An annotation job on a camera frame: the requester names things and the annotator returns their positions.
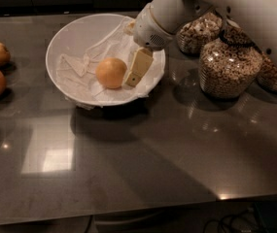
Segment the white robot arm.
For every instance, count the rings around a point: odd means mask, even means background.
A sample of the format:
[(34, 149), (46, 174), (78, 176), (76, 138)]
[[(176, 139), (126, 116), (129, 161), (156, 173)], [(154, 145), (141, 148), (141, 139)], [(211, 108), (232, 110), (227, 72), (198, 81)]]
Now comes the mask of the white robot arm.
[(133, 26), (133, 41), (163, 50), (182, 24), (216, 9), (237, 23), (277, 67), (277, 0), (153, 0)]

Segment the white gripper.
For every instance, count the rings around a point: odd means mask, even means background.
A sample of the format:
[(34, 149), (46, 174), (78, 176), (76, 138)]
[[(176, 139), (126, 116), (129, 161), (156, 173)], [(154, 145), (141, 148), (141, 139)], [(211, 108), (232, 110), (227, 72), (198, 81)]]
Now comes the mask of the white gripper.
[(163, 50), (173, 40), (173, 35), (159, 26), (152, 13), (151, 3), (144, 7), (135, 20), (124, 23), (123, 32), (133, 36), (134, 42), (142, 47), (134, 52), (125, 79), (127, 85), (136, 86), (154, 61), (152, 51)]

